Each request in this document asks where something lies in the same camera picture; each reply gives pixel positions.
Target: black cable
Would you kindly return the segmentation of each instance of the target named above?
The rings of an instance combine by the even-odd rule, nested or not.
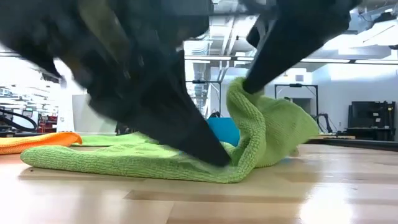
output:
[[[18,116],[20,118],[24,118],[25,120],[29,121],[33,125],[33,128],[26,128],[26,127],[23,127],[23,126],[15,123],[13,121],[11,121],[10,119],[7,119],[5,116],[0,116],[0,121],[2,121],[4,123],[16,128],[16,129],[18,129],[20,131],[33,132],[33,131],[37,130],[36,122],[34,120],[28,118],[27,116],[24,116],[24,115],[21,115],[21,114],[17,114],[17,113],[11,112],[11,111],[6,111],[6,110],[3,110],[3,109],[0,109],[0,112],[2,112],[3,114],[9,114],[9,115],[13,115],[13,116]]]

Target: towel fold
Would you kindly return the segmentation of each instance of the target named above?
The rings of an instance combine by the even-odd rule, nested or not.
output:
[[[34,147],[24,151],[21,159],[36,167],[95,174],[239,182],[255,168],[278,163],[295,152],[299,144],[318,134],[315,121],[299,106],[260,94],[250,95],[243,90],[242,83],[242,78],[234,80],[227,93],[228,111],[241,138],[237,147],[223,144],[232,157],[232,163],[224,169],[210,167],[140,134],[83,137],[83,145],[112,145],[95,151]],[[124,141],[113,141],[116,138]]]
[[[0,155],[21,153],[35,146],[70,146],[73,143],[82,143],[80,135],[76,133],[51,133],[32,137],[0,138]]]

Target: microfiber towel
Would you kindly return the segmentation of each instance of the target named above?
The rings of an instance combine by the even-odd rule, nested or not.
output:
[[[299,144],[318,134],[315,121],[299,106],[260,94],[250,95],[242,84],[242,78],[235,79],[227,92],[228,111],[240,130],[241,139],[237,147],[223,144],[233,159],[224,169],[210,167],[155,142],[137,139],[95,151],[76,151],[62,146],[34,147],[24,151],[21,159],[36,167],[75,172],[225,184],[239,182],[255,168],[278,163]]]
[[[77,133],[51,133],[40,136],[21,138],[0,138],[0,155],[17,154],[35,146],[70,146],[81,144],[81,137]]]

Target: orange microfiber cloth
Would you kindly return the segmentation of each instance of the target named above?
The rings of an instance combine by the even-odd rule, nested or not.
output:
[[[0,155],[17,154],[36,146],[70,146],[83,141],[77,133],[51,133],[21,138],[0,138]]]

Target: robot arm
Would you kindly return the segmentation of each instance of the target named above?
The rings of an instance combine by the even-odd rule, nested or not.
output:
[[[248,41],[257,48],[244,89],[255,93],[348,28],[359,0],[276,0]],[[3,0],[0,42],[55,77],[60,58],[90,106],[161,144],[215,166],[229,163],[185,87],[184,40],[208,30],[211,0]]]

